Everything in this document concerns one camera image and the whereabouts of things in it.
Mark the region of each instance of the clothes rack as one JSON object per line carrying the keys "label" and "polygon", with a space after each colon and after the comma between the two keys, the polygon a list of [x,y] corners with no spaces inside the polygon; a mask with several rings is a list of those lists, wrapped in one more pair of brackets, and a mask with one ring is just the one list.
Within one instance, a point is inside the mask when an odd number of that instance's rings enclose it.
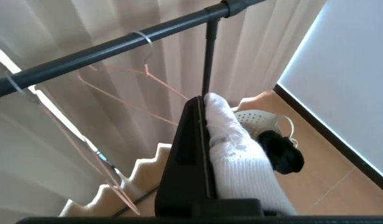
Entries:
{"label": "clothes rack", "polygon": [[[203,96],[209,91],[215,39],[220,18],[234,16],[247,7],[263,1],[265,0],[223,0],[213,6],[143,29],[140,32],[147,35],[151,41],[155,41],[207,23],[204,76],[202,82]],[[27,88],[31,85],[50,80],[51,78],[127,52],[147,43],[147,40],[142,36],[130,33],[126,36],[21,71],[14,74],[12,79],[20,88]],[[7,78],[0,79],[0,97],[14,93],[15,91],[17,90],[10,84]]]}

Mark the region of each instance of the white plastic basket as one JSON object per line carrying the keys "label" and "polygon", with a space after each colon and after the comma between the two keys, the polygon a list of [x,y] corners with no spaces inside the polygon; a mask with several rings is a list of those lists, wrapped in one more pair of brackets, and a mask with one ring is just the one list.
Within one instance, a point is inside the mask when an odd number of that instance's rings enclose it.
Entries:
{"label": "white plastic basket", "polygon": [[278,116],[261,110],[239,111],[234,113],[234,115],[239,123],[248,131],[252,139],[256,139],[260,133],[269,130],[275,131],[284,136],[278,126],[278,122],[281,119],[286,118],[291,124],[291,134],[289,135],[289,138],[294,142],[295,146],[298,145],[297,141],[292,138],[294,132],[292,120],[287,116]]}

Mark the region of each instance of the curtain fold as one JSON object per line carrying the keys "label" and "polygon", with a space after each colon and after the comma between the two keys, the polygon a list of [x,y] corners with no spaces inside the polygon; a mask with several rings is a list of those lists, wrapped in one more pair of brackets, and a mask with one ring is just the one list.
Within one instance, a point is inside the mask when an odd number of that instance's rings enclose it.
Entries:
{"label": "curtain fold", "polygon": [[[0,64],[0,78],[5,70]],[[0,98],[0,223],[58,215],[68,198],[88,203],[102,183],[35,103],[20,93]]]}
{"label": "curtain fold", "polygon": [[[20,68],[27,69],[218,2],[0,0],[0,48]],[[243,97],[272,89],[324,3],[267,0],[221,19],[210,90],[237,105]],[[205,31],[206,25],[201,25],[153,44],[150,72],[188,98],[201,94]],[[136,159],[154,157],[158,142],[171,143],[176,131],[175,126],[145,111],[176,123],[186,102],[151,78],[127,71],[143,70],[149,51],[145,45],[36,86],[125,176],[130,175]],[[116,98],[87,86],[77,72],[86,82]],[[18,94],[1,98],[0,104],[14,97]],[[13,127],[9,121],[4,122],[0,125]],[[54,152],[56,146],[44,148]],[[56,158],[66,161],[59,154]],[[74,161],[66,163],[77,166]],[[52,186],[51,191],[62,187]]]}

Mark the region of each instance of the gloved hand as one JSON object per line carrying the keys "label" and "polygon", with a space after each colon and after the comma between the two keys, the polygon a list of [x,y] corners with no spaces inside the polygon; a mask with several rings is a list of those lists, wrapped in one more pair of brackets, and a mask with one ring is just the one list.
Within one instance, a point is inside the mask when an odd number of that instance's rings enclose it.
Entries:
{"label": "gloved hand", "polygon": [[219,198],[257,198],[264,210],[296,215],[263,149],[221,96],[205,96],[209,155]]}

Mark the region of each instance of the tile floor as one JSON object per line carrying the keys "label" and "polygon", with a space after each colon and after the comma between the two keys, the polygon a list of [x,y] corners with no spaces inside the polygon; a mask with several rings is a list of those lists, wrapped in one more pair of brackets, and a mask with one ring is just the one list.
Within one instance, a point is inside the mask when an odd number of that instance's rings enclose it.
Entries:
{"label": "tile floor", "polygon": [[[294,138],[305,157],[298,174],[278,180],[300,215],[383,215],[383,191],[273,91],[239,110],[265,110],[290,117]],[[289,124],[280,123],[289,134]]]}

